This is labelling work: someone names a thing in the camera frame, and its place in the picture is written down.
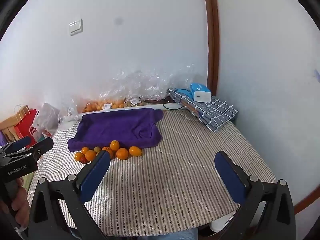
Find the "person's left hand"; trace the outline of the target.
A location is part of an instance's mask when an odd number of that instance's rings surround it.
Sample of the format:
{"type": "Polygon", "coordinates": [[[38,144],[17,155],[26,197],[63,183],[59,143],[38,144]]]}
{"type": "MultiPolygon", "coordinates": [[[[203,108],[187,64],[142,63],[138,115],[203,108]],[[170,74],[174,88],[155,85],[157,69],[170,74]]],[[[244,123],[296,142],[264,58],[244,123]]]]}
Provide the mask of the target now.
{"type": "MultiPolygon", "coordinates": [[[[29,224],[30,206],[27,200],[27,192],[23,187],[23,178],[16,179],[18,191],[15,199],[12,201],[11,207],[16,212],[15,220],[23,228],[27,228],[29,224]]],[[[9,226],[4,221],[4,214],[9,213],[8,206],[1,199],[1,230],[8,229],[9,226]]]]}

